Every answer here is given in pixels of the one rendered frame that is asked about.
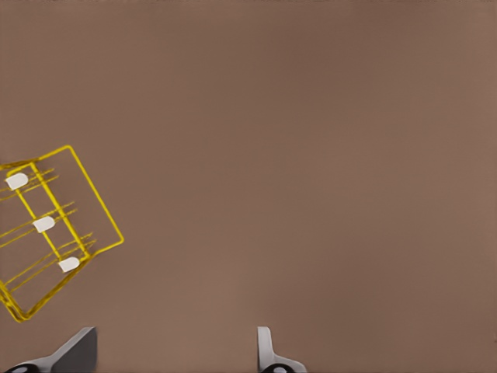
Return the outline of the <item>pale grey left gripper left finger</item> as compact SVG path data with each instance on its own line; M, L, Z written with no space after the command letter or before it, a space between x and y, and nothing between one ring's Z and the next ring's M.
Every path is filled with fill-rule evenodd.
M45 357L24 361L4 373L94 373L97 365L97 328L84 327Z

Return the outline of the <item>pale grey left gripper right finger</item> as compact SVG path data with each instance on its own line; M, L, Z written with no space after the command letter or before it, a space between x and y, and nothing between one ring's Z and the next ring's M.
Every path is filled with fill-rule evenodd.
M258 373L308 373L299 361L278 355L268 326L257 327Z

